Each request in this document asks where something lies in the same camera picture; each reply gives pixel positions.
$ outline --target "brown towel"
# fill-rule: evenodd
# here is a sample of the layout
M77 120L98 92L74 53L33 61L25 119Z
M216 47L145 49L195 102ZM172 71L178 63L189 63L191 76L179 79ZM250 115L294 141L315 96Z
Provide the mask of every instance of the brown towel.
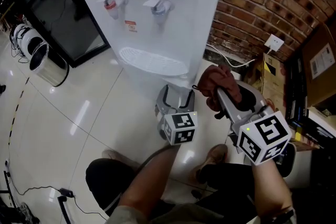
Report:
M202 74L197 87L205 97L208 97L206 104L213 111L222 110L217 96L218 87L226 89L237 104L242 101L238 84L227 66L209 66Z

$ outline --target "person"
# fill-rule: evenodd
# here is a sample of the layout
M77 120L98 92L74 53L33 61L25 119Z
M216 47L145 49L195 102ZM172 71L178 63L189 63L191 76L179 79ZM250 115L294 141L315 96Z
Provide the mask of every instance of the person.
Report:
M115 151L104 151L86 171L86 181L108 224L296 223L291 193L273 160L258 166L225 163L226 145L217 145L194 168L190 179L218 191L195 204L161 200L179 146L162 151L142 169Z

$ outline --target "trash can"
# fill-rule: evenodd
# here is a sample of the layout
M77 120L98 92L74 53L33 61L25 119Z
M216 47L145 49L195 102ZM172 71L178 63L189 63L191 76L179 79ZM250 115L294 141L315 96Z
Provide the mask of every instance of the trash can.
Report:
M69 74L69 64L44 41L35 48L31 58L30 70L54 87L60 86Z

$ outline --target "forearm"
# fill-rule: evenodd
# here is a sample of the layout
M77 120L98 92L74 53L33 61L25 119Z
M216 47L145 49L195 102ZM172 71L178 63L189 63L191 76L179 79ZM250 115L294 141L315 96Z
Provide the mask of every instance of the forearm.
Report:
M173 147L154 157L132 181L119 205L133 207L148 217L164 192L179 148Z
M289 188L273 160L253 166L252 170L258 216L273 216L292 206Z

